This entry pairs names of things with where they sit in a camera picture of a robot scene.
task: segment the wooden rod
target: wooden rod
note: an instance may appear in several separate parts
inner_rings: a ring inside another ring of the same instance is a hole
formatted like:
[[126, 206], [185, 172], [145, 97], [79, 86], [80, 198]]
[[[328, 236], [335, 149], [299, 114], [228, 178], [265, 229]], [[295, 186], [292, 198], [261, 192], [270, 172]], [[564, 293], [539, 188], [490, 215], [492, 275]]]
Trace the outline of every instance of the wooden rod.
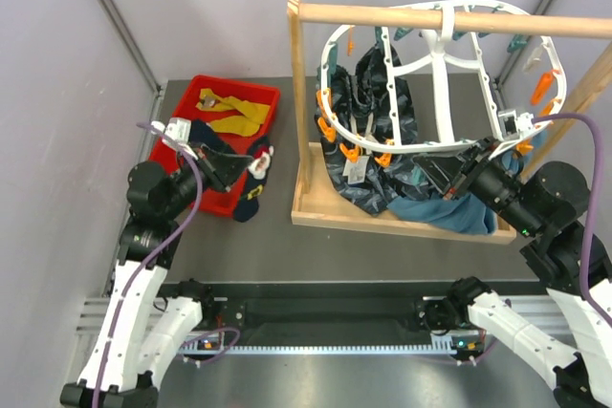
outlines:
[[306, 69], [304, 59], [304, 32], [299, 20], [300, 0], [287, 0], [289, 36], [291, 40], [291, 65], [294, 71], [295, 122], [302, 192], [310, 191], [311, 164], [308, 146], [308, 106], [306, 105]]
[[[433, 10], [301, 4], [298, 15], [307, 23], [442, 29], [442, 12]], [[612, 19], [457, 11], [454, 29], [458, 32], [612, 38]]]
[[[612, 82], [612, 42], [603, 50], [586, 74], [580, 79], [570, 96], [565, 99], [563, 112], [583, 114], [597, 100], [605, 88]], [[555, 148], [557, 143], [574, 125], [572, 119], [556, 120], [546, 133], [544, 144], [535, 150], [534, 157], [523, 171], [523, 177], [529, 176], [544, 158]]]

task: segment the blue fabric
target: blue fabric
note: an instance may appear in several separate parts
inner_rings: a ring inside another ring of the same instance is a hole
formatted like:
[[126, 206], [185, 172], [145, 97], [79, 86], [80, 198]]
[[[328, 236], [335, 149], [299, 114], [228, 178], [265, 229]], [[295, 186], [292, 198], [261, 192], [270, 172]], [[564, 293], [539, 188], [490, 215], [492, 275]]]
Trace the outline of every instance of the blue fabric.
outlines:
[[439, 196], [426, 201], [396, 198], [388, 209], [400, 220], [432, 224], [458, 233], [492, 234], [497, 230], [494, 212], [471, 193], [451, 201]]

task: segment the purple cable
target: purple cable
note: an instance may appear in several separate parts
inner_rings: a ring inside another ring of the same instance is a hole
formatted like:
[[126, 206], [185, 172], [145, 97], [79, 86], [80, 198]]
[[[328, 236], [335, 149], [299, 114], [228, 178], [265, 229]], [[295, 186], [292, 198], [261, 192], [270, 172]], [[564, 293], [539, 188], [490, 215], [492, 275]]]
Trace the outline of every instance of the purple cable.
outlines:
[[209, 336], [211, 336], [212, 334], [216, 334], [216, 333], [225, 333], [225, 332], [232, 332], [234, 333], [234, 338], [232, 339], [232, 341], [229, 343], [228, 346], [226, 346], [223, 351], [221, 351], [220, 353], [216, 354], [215, 356], [207, 359], [207, 360], [202, 360], [201, 363], [204, 365], [208, 365], [209, 363], [214, 363], [217, 360], [219, 360], [221, 357], [223, 357], [225, 354], [228, 353], [228, 351], [233, 348], [236, 343], [238, 342], [238, 340], [240, 339], [240, 331], [238, 329], [235, 329], [234, 327], [221, 327], [220, 329], [216, 329], [216, 330], [211, 330], [209, 332], [203, 333], [200, 336], [198, 336], [197, 338], [193, 338], [190, 339], [188, 341], [186, 341], [185, 343], [183, 343], [183, 346], [188, 346], [189, 344], [193, 344], [193, 343], [197, 343], [198, 341], [202, 341], [203, 339], [208, 338]]
[[127, 280], [127, 283], [125, 284], [125, 288], [121, 292], [121, 298], [117, 302], [117, 307], [115, 308], [115, 313], [113, 314], [113, 320], [111, 321], [111, 325], [110, 325], [110, 327], [108, 329], [108, 339], [106, 341], [106, 344], [104, 345], [104, 350], [102, 351], [102, 359], [100, 360], [100, 365], [99, 365], [99, 370], [98, 370], [98, 377], [96, 379], [96, 387], [94, 388], [94, 396], [93, 396], [93, 399], [92, 399], [92, 408], [99, 408], [99, 392], [100, 392], [100, 388], [102, 386], [102, 381], [104, 380], [104, 371], [106, 370], [106, 362], [108, 360], [108, 355], [110, 354], [110, 350], [111, 350], [111, 340], [115, 336], [115, 329], [117, 328], [117, 323], [119, 321], [119, 316], [120, 316], [120, 313], [121, 313], [121, 308], [123, 306], [123, 298], [125, 297], [127, 292], [129, 292], [130, 288], [132, 287], [132, 284], [134, 283], [134, 280], [141, 273], [141, 271], [149, 263], [151, 263], [153, 260], [155, 260], [160, 255], [160, 253], [162, 253], [162, 251], [172, 241], [174, 241], [185, 230], [185, 228], [191, 223], [191, 220], [193, 220], [193, 217], [195, 216], [196, 212], [200, 208], [200, 202], [202, 201], [202, 192], [204, 190], [204, 186], [202, 184], [202, 178], [200, 177], [200, 170], [198, 169], [197, 164], [195, 163], [193, 158], [187, 153], [187, 151], [179, 143], [177, 143], [174, 139], [172, 139], [171, 137], [167, 136], [162, 131], [160, 131], [158, 129], [155, 129], [153, 126], [151, 126], [149, 124], [146, 124], [146, 123], [137, 123], [137, 126], [139, 128], [145, 129], [145, 130], [149, 131], [150, 133], [153, 133], [153, 134], [161, 137], [166, 142], [168, 142], [172, 146], [172, 148], [177, 150], [179, 153], [181, 153], [181, 155], [183, 155], [185, 157], [185, 160], [187, 161], [187, 163], [189, 164], [189, 167], [193, 170], [193, 173], [195, 175], [197, 195], [196, 195], [196, 198], [195, 198], [195, 202], [194, 202], [193, 208], [191, 209], [191, 212], [189, 212], [189, 215], [187, 215], [185, 220], [179, 225], [178, 228], [176, 228], [174, 230], [174, 232], [172, 234], [170, 234], [161, 244], [159, 244], [157, 247], [155, 247], [153, 250], [151, 250], [151, 253], [149, 253], [144, 258], [144, 260], [142, 260], [142, 262], [138, 265], [138, 267], [134, 270], [134, 272], [132, 273], [130, 278]]
[[584, 223], [584, 233], [582, 236], [582, 250], [580, 252], [580, 271], [579, 283], [580, 293], [586, 302], [599, 313], [601, 318], [612, 327], [612, 317], [606, 313], [603, 308], [591, 296], [589, 290], [589, 264], [591, 262], [591, 245], [593, 243], [593, 232], [595, 231], [595, 219], [597, 218], [597, 206], [601, 194], [601, 182], [603, 180], [603, 138], [601, 136], [600, 127], [590, 117], [583, 114], [554, 114], [546, 117], [538, 117], [533, 119], [533, 123], [541, 123], [552, 119], [577, 119], [585, 123], [591, 135], [593, 136], [593, 144], [595, 146], [595, 161], [593, 165], [593, 182], [591, 183], [591, 194], [589, 195], [589, 205], [586, 210], [586, 221]]

